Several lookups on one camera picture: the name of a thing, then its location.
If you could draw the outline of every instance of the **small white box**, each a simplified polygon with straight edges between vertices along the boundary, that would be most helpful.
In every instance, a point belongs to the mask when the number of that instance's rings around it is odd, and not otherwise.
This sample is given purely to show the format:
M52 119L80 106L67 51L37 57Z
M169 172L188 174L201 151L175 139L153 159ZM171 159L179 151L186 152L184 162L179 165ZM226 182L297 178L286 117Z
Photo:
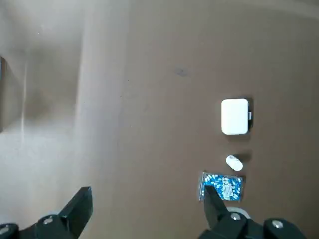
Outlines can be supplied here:
M225 135L248 132L248 100L226 99L221 103L221 131Z

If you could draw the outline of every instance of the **screw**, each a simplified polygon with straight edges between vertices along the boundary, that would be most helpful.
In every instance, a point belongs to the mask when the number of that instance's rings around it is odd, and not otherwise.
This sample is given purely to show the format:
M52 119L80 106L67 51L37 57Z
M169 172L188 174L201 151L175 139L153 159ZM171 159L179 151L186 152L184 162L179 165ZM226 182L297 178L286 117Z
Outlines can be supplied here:
M5 228L0 229L0 235L7 233L9 230L9 225L6 225Z
M47 219L45 219L44 221L43 221L43 224L49 224L49 223L51 223L51 222L53 222L53 218L50 216L49 218L47 218Z
M272 224L275 228L283 228L284 227L284 224L278 220L273 220Z
M240 220L240 215L238 213L232 213L230 217L234 219L235 221Z

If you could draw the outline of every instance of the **blue patterned package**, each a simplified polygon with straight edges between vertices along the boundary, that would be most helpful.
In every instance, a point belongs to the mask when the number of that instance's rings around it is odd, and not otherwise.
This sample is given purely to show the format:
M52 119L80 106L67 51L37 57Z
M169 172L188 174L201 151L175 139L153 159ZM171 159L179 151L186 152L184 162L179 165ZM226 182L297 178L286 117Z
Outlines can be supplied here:
M242 198L244 179L237 176L203 173L200 180L199 199L204 199L204 186L214 186L222 200L240 201Z

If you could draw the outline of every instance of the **blue packet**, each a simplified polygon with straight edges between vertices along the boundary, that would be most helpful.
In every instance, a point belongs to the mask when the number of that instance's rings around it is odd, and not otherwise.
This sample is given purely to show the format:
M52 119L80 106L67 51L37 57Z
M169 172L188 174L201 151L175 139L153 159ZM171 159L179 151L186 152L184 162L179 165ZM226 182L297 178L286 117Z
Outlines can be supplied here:
M244 178L203 172L199 186L199 200L204 200L205 185L214 186L219 197L226 201L242 199Z

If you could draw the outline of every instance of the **white cap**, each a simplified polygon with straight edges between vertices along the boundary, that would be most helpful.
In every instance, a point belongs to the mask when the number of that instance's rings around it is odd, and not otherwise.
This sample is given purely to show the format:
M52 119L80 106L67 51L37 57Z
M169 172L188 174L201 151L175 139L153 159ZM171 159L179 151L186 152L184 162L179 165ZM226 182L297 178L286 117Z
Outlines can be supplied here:
M250 219L250 216L248 214L248 212L246 212L244 209L242 208L237 208L237 207L227 207L227 210L229 212L236 212L236 213L241 213L243 214L247 219Z
M226 163L229 167L231 167L235 171L240 171L243 169L243 164L240 162L238 158L236 158L234 155L229 155L226 158Z

